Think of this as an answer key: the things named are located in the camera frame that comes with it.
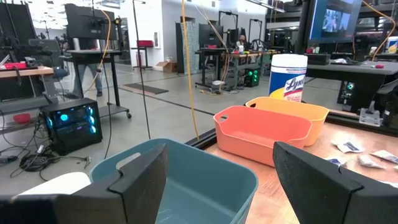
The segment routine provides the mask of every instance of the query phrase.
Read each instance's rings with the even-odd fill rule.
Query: lysol wipes container
[[[273,98],[301,102],[307,72],[305,55],[272,56],[268,95]]]

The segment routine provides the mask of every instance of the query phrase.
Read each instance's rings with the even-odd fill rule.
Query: monitor screen
[[[315,0],[309,42],[352,42],[362,0]]]

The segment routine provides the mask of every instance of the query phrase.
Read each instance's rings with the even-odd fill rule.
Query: lysol logo
[[[299,75],[286,81],[284,96],[303,91],[305,75]]]

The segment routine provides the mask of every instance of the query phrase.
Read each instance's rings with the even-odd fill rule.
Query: gray floor
[[[138,83],[141,81],[139,73],[134,71],[128,65],[118,65],[118,84]],[[92,76],[86,71],[83,89],[87,89],[91,82]],[[62,80],[62,86],[65,90],[72,90],[72,78],[69,76]],[[162,73],[158,71],[145,71],[143,74],[145,85],[153,86],[168,90],[169,92],[147,96],[147,112],[149,117],[149,127],[151,138],[170,138],[180,142],[186,142],[195,137],[193,128],[192,115],[189,109],[190,97],[188,90],[188,78],[185,75],[177,75],[171,73]],[[200,75],[192,75],[192,83],[199,81]],[[114,102],[114,93],[112,88],[111,73],[108,72],[108,81],[110,86],[111,102]],[[333,109],[341,109],[341,105],[336,104],[339,81],[322,80],[307,78],[305,85],[303,100],[308,103],[327,106]],[[106,91],[106,81],[103,77],[104,96],[98,98],[99,106],[106,105],[108,100],[108,92]],[[229,106],[243,105],[248,100],[258,96],[266,96],[268,93],[268,78],[263,78],[260,85],[255,88],[245,88],[238,94],[224,94],[223,96],[204,95],[195,89],[193,84],[195,116],[197,120],[198,132],[204,133],[214,128],[212,114],[215,114]],[[112,116],[112,139],[108,156],[129,149],[139,143],[148,140],[146,118],[144,111],[143,96],[138,93],[131,93],[119,89],[120,100],[122,106],[131,110],[132,118],[127,119],[125,113]],[[96,99],[96,91],[92,88],[86,93],[86,97]],[[6,116],[6,123],[12,121],[12,116]],[[70,156],[90,156],[92,163],[84,169],[84,164],[77,164],[76,161],[62,160],[51,165],[43,171],[46,179],[51,179],[69,172],[80,171],[89,173],[104,157],[106,146],[109,140],[109,119],[101,120],[103,129],[103,141],[79,151],[73,152]],[[12,133],[5,134],[7,140],[17,145],[26,145],[27,141],[32,137],[33,129],[23,129]],[[10,147],[3,138],[0,138],[0,150]],[[16,155],[20,150],[7,151],[2,156]],[[43,181],[38,173],[23,172],[21,175],[11,179],[10,173],[18,168],[19,161],[13,162],[6,166],[0,167],[0,194],[19,194]]]

